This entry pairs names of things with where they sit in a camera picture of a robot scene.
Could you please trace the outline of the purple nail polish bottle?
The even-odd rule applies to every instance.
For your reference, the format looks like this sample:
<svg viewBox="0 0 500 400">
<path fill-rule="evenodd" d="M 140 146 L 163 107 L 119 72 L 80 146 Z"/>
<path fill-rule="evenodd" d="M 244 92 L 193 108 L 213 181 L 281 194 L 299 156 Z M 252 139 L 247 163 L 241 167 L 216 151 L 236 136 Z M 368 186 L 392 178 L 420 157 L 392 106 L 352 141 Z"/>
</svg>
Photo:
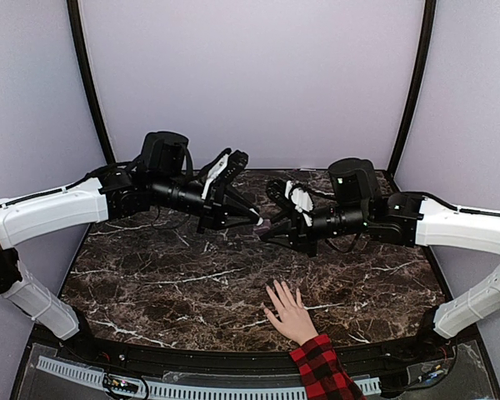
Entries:
<svg viewBox="0 0 500 400">
<path fill-rule="evenodd" d="M 262 236 L 263 234 L 270 231 L 272 224 L 269 219 L 263 219 L 258 225 L 253 227 L 253 231 L 258 235 Z"/>
</svg>

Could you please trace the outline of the red plaid sleeve forearm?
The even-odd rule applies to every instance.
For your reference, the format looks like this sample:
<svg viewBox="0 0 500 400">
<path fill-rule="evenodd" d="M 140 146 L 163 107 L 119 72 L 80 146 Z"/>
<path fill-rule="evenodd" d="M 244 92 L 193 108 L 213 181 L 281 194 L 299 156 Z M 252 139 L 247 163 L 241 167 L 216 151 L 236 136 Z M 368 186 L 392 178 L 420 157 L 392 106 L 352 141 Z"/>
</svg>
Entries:
<svg viewBox="0 0 500 400">
<path fill-rule="evenodd" d="M 361 400 L 365 395 L 348 376 L 328 335 L 321 334 L 289 353 L 308 399 Z"/>
</svg>

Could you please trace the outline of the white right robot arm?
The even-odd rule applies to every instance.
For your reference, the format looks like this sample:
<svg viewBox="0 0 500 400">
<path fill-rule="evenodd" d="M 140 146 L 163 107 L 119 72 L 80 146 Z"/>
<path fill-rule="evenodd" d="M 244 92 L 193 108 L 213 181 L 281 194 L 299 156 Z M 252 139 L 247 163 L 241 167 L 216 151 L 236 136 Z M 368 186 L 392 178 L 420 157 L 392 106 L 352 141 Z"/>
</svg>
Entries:
<svg viewBox="0 0 500 400">
<path fill-rule="evenodd" d="M 321 240 L 367 234 L 404 247 L 446 246 L 500 255 L 500 211 L 452 205 L 425 192 L 383 196 L 367 159 L 345 158 L 327 172 L 334 203 L 326 207 L 315 207 L 317 192 L 301 183 L 274 180 L 267 185 L 267 196 L 281 211 L 257 226 L 265 243 L 313 257 Z M 408 353 L 425 362 L 442 342 L 499 309 L 500 264 L 461 296 L 425 312 Z"/>
</svg>

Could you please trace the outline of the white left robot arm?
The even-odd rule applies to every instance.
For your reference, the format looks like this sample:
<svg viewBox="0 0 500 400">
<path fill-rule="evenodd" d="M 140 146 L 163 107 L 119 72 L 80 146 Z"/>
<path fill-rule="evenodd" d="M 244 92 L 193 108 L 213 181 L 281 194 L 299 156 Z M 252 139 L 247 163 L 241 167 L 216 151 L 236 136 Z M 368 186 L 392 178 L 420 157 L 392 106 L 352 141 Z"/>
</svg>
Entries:
<svg viewBox="0 0 500 400">
<path fill-rule="evenodd" d="M 263 223 L 232 182 L 248 155 L 226 148 L 199 172 L 189 140 L 175 132 L 150 132 L 131 162 L 116 162 L 66 186 L 0 200 L 0 297 L 41 323 L 83 363 L 101 356 L 79 311 L 59 300 L 27 269 L 16 246 L 30 239 L 89 223 L 131 217 L 150 208 L 195 216 L 197 230 Z"/>
</svg>

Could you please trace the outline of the person's bare hand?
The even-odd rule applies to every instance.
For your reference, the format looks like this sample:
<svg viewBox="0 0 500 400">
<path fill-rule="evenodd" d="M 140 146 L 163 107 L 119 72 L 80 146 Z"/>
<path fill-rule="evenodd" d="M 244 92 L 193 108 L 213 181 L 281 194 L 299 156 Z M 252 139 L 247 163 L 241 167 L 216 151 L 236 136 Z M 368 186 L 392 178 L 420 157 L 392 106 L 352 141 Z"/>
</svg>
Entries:
<svg viewBox="0 0 500 400">
<path fill-rule="evenodd" d="M 266 286 L 274 311 L 263 307 L 267 320 L 285 338 L 302 346 L 304 343 L 318 336 L 318 331 L 313 321 L 303 306 L 300 291 L 295 291 L 293 296 L 286 282 L 273 281 L 273 287 Z"/>
</svg>

